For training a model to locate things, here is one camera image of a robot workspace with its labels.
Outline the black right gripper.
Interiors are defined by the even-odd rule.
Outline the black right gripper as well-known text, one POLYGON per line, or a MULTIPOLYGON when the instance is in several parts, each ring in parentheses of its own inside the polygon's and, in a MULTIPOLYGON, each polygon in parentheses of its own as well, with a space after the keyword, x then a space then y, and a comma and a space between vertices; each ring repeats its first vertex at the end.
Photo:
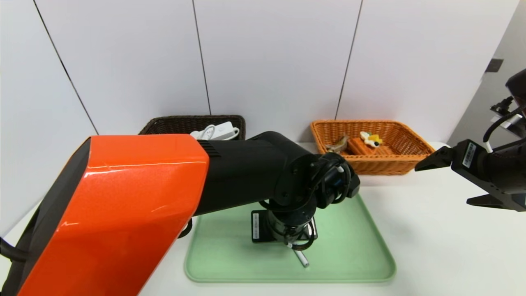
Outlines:
POLYGON ((466 204, 525 211, 525 143, 488 153, 472 140, 465 140, 454 148, 441 147, 419 161, 414 170, 419 172, 450 166, 455 173, 487 193, 469 198, 466 204))

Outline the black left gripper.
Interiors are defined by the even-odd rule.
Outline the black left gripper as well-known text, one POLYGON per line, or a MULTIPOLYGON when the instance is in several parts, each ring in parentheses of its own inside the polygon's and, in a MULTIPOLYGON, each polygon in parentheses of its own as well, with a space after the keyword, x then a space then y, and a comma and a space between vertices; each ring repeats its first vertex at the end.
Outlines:
POLYGON ((294 242, 307 242, 311 236, 318 239, 316 219, 313 217, 308 223, 298 227, 289 226, 280 221, 270 210, 252 210, 251 239, 253 243, 284 243, 286 231, 291 232, 294 242))

